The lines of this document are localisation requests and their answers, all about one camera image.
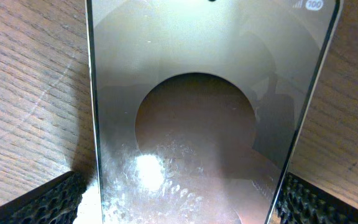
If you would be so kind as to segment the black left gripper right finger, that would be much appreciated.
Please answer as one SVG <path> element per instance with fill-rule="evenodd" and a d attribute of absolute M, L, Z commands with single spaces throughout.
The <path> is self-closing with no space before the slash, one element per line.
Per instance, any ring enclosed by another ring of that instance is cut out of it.
<path fill-rule="evenodd" d="M 275 210 L 284 224 L 358 224 L 358 209 L 290 172 Z"/>

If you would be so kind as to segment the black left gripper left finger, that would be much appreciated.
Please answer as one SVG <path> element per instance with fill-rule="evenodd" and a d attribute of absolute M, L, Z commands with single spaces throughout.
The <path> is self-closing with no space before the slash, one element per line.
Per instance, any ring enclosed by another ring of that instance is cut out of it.
<path fill-rule="evenodd" d="M 86 181 L 69 171 L 0 206 L 0 223 L 72 224 L 86 191 Z"/>

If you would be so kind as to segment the black Galaxy smartphone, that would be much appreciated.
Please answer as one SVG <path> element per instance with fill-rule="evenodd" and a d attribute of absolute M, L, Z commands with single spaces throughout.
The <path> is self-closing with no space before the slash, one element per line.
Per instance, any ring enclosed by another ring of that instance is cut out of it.
<path fill-rule="evenodd" d="M 90 0 L 104 223 L 267 223 L 343 3 Z"/>

